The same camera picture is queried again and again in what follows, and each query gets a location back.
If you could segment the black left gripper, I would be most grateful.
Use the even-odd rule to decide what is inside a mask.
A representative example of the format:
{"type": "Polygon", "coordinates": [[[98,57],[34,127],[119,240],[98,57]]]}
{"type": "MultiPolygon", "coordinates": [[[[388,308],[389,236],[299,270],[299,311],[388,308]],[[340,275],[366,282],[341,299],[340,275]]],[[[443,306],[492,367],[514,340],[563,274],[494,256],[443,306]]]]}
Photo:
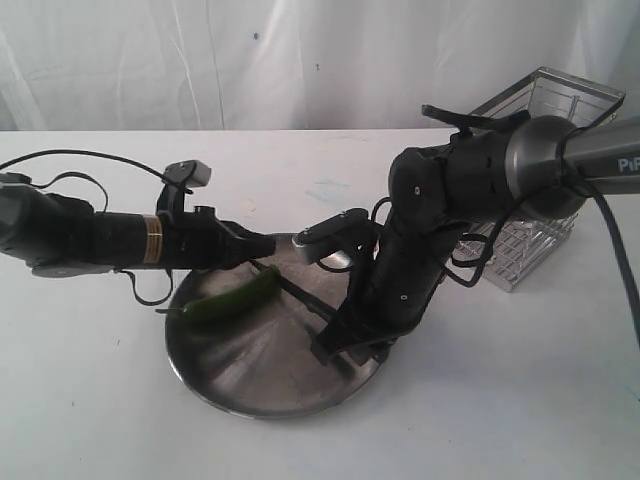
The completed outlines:
{"type": "Polygon", "coordinates": [[[161,212],[162,247],[159,266],[164,269],[230,270],[250,258],[276,251],[276,240],[222,220],[214,207],[196,206],[193,212],[161,212]]]}

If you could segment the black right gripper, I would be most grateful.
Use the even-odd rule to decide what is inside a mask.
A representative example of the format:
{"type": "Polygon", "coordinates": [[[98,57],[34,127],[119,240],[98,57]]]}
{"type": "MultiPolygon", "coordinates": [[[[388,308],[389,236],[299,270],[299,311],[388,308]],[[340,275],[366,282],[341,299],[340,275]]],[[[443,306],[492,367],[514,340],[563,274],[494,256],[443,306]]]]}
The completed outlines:
{"type": "Polygon", "coordinates": [[[454,224],[420,232],[389,215],[364,292],[345,300],[319,333],[323,353],[349,350],[358,365],[384,364],[397,340],[420,323],[454,246],[454,224]]]}

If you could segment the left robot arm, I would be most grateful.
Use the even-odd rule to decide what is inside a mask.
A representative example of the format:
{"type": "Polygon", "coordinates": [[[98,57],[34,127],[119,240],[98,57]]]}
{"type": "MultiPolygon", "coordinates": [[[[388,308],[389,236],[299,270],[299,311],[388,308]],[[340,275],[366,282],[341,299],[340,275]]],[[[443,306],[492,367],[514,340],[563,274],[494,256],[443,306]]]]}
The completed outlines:
{"type": "Polygon", "coordinates": [[[43,193],[21,174],[1,177],[1,251],[36,276],[111,270],[231,269],[274,254],[270,235],[220,220],[212,207],[184,209],[184,185],[164,186],[153,215],[97,211],[43,193]]]}

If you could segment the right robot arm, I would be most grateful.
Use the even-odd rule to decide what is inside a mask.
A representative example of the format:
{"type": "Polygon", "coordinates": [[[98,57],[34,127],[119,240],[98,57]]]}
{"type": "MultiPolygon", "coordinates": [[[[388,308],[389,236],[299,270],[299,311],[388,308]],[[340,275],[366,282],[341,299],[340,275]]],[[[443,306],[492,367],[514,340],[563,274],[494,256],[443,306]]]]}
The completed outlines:
{"type": "Polygon", "coordinates": [[[382,361],[410,333],[444,278],[464,262],[453,253],[475,223],[495,231],[512,220],[558,220],[587,200],[609,231],[632,312],[639,291],[610,195],[639,190],[639,121],[580,128],[558,116],[525,113],[461,126],[441,146],[405,149],[388,176],[391,205],[383,224],[354,208],[314,228],[315,259],[337,251],[352,259],[347,295],[312,352],[322,363],[358,350],[382,361]]]}

